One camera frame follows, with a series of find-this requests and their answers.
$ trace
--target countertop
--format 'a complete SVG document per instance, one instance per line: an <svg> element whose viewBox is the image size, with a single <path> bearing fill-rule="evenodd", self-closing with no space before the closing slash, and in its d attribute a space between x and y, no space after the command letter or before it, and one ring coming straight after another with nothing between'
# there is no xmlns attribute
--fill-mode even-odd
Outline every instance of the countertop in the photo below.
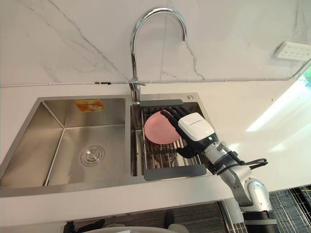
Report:
<svg viewBox="0 0 311 233"><path fill-rule="evenodd" d="M310 149L305 146L310 143L310 123L299 117L293 117L299 109L299 116L310 119L308 116L310 112L307 109L310 109L308 107L311 98L303 98L310 91L298 92L295 96L291 96L291 99L298 101L294 104L283 103L282 109L279 107L277 111L281 114L277 120L271 117L257 130L248 132L247 129L292 84L293 81L148 84L142 87L141 93L198 92L221 140L225 140L245 161L261 157L268 159L269 164L254 170L254 174L263 181L269 191L272 191L310 182L310 163L306 163L307 159L310 160L308 157ZM80 84L9 87L1 88L0 94L2 162L38 97L124 95L130 92L128 85L125 84ZM291 141L293 134L296 135L294 143ZM303 146L295 143L298 140ZM295 158L294 168L291 161L293 158ZM220 177L204 176L78 192L1 198L0 223L1 226L13 226L75 220L190 205L230 197L232 197L230 189Z"/></svg>

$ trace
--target faucet spout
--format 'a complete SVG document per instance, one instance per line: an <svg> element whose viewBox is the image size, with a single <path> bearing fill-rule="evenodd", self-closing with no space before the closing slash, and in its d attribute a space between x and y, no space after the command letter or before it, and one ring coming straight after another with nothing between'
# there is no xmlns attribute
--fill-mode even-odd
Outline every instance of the faucet spout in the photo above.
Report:
<svg viewBox="0 0 311 233"><path fill-rule="evenodd" d="M155 7L155 8L150 9L149 11L145 12L138 19L135 27L133 28L132 35L131 35L131 58L132 58L133 78L129 81L129 83L130 83L130 87L131 87L132 92L133 91L136 91L136 92L140 91L140 86L139 86L138 78L137 78L137 67L136 67L136 58L135 58L135 56L136 56L136 52L135 52L136 36L137 36L141 26L144 24L144 22L146 22L147 19L149 19L151 16L159 15L159 14L167 14L167 15L170 15L173 18L175 18L177 20L179 26L180 26L182 41L187 40L186 23L178 11L176 11L175 9L170 8L170 7Z"/></svg>

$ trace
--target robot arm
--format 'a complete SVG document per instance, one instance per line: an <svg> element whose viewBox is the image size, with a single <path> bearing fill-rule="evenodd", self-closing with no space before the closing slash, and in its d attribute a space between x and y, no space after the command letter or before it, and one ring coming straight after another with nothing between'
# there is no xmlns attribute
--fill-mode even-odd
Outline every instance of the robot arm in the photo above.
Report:
<svg viewBox="0 0 311 233"><path fill-rule="evenodd" d="M240 160L237 153L230 151L224 142L219 143L214 129L201 115L191 113L185 107L166 108L161 114L187 143L184 148L177 148L177 152L185 158L204 155L210 162L210 172L220 175L230 187L243 212L248 232L279 232L269 193L251 173L252 169L266 165L266 160L258 159L249 163Z"/></svg>

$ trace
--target marble backsplash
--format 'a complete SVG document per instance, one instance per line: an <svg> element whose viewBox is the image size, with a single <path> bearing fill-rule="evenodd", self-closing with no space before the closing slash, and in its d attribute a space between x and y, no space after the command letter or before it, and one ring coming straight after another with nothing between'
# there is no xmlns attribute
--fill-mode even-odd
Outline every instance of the marble backsplash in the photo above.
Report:
<svg viewBox="0 0 311 233"><path fill-rule="evenodd" d="M149 19L136 47L145 82L286 79L303 63L276 47L311 43L309 0L0 0L1 84L124 83L133 26L162 5L182 14L188 41L172 17Z"/></svg>

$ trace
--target floor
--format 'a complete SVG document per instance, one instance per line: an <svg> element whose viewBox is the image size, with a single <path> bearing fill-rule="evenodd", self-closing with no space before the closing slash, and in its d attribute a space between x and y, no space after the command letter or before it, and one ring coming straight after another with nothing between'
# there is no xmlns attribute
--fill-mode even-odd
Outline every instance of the floor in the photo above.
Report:
<svg viewBox="0 0 311 233"><path fill-rule="evenodd" d="M175 223L187 227L190 233L225 233L222 217L218 213L217 203L202 204L171 209L175 215ZM167 210L157 210L144 213L128 213L121 216L102 217L105 226L120 223L125 226L163 227L164 215ZM75 221L75 229L93 223L92 220Z"/></svg>

